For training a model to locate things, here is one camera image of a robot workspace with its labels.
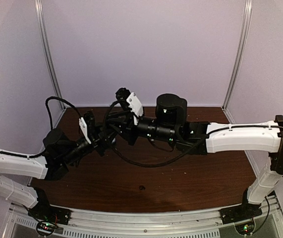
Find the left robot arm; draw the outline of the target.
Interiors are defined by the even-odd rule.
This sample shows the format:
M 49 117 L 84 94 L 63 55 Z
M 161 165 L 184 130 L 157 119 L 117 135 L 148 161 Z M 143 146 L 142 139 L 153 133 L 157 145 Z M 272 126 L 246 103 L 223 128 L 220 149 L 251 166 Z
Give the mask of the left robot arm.
M 31 216 L 48 221 L 57 216 L 57 210 L 50 205 L 46 193 L 40 188 L 22 185 L 4 175 L 57 181 L 68 173 L 68 166 L 77 166 L 87 154 L 97 151 L 103 155 L 109 148 L 110 140 L 104 138 L 99 126 L 86 132 L 77 141 L 70 140 L 62 130 L 54 128 L 44 138 L 43 144 L 44 151 L 37 155 L 0 149 L 0 196 L 23 205 Z

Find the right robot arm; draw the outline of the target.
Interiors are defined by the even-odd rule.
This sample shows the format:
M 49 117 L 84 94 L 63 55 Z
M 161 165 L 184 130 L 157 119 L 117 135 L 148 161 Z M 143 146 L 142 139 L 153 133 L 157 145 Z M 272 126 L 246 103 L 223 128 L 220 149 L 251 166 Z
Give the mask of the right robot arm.
M 150 142 L 164 141 L 184 154 L 206 155 L 223 151 L 265 151 L 270 161 L 245 190 L 237 215 L 247 219 L 283 177 L 283 116 L 256 124 L 221 124 L 188 122 L 187 101 L 174 94 L 157 97 L 156 117 L 148 118 L 136 94 L 126 88 L 116 92 L 116 99 L 128 112 L 127 125 L 119 132 L 133 144 L 138 137 Z

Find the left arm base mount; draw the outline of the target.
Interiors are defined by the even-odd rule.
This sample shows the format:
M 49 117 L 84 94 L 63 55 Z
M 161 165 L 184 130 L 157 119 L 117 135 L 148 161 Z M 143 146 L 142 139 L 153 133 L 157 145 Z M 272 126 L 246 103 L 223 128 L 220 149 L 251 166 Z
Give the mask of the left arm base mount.
M 51 206 L 48 211 L 36 211 L 26 208 L 28 215 L 36 221 L 36 232 L 41 237 L 52 235 L 60 225 L 68 225 L 71 211 L 69 209 Z

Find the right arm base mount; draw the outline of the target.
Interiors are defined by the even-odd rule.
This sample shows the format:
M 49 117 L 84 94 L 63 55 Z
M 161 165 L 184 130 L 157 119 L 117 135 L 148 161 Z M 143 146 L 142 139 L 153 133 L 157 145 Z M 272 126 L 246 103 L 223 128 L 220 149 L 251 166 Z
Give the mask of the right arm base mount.
M 258 205 L 241 204 L 220 210 L 223 225 L 233 223 L 235 230 L 242 236 L 249 236 L 255 231 L 254 218 L 260 215 L 262 210 Z

